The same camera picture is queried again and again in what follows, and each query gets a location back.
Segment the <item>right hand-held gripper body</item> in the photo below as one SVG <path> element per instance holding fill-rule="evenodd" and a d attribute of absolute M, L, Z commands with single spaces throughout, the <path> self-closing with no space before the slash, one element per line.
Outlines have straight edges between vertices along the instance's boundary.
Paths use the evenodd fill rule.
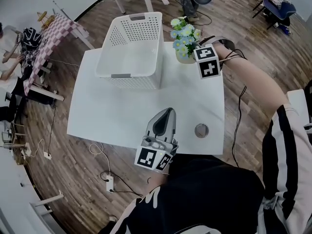
<path fill-rule="evenodd" d="M 194 57 L 199 69 L 201 79 L 212 78 L 221 75 L 220 61 L 213 43 L 223 44 L 227 49 L 234 50 L 235 44 L 222 36 L 211 36 L 198 43 L 194 49 Z"/>

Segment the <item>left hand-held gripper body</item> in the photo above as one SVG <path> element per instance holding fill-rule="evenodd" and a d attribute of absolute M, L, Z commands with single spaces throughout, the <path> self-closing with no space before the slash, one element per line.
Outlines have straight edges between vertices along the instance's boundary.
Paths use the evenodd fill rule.
<path fill-rule="evenodd" d="M 178 142 L 174 138 L 172 142 L 167 138 L 161 140 L 148 131 L 136 150 L 134 164 L 158 173 L 166 173 L 177 149 Z"/>

